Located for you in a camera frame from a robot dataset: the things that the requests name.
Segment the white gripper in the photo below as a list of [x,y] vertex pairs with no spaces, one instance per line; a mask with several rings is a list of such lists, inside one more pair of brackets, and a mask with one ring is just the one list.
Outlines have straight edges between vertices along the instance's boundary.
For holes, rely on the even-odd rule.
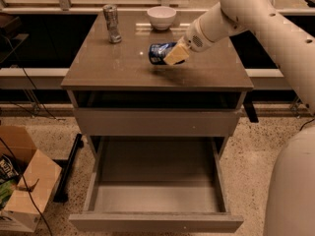
[[[214,43],[206,38],[201,29],[200,20],[196,19],[190,24],[183,36],[184,41],[192,51],[203,52]],[[189,57],[189,47],[184,43],[177,43],[163,58],[167,65],[174,65]]]

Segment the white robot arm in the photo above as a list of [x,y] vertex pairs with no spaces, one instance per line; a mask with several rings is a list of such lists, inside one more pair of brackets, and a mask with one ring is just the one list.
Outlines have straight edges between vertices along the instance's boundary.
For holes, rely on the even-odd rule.
[[[281,15],[272,0],[220,0],[196,19],[163,61],[173,65],[226,36],[251,31],[302,103],[315,113],[314,37]],[[270,180],[264,236],[315,236],[315,126],[279,153]]]

